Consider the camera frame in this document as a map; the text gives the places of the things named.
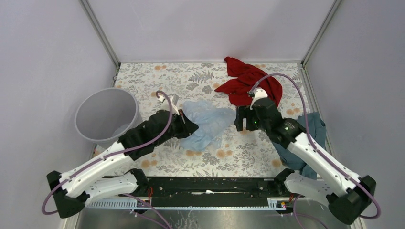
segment floral pattern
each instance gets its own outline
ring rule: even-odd
[[[267,73],[284,73],[292,77],[305,95],[296,63],[254,65]],[[227,95],[214,91],[232,79],[226,70],[226,63],[123,63],[115,87],[134,94],[143,120],[160,109],[155,96],[157,90],[177,94],[179,108],[184,101],[208,100],[216,107],[235,109]],[[276,76],[276,79],[283,86],[279,111],[284,117],[302,115],[301,100],[295,87],[283,77]],[[95,154],[103,150],[98,146]],[[132,168],[142,168],[147,176],[274,177],[285,167],[265,133],[237,132],[232,125],[224,131],[221,147],[217,150],[191,151],[181,148],[178,139],[171,139],[156,147],[153,153],[108,175],[119,176]]]

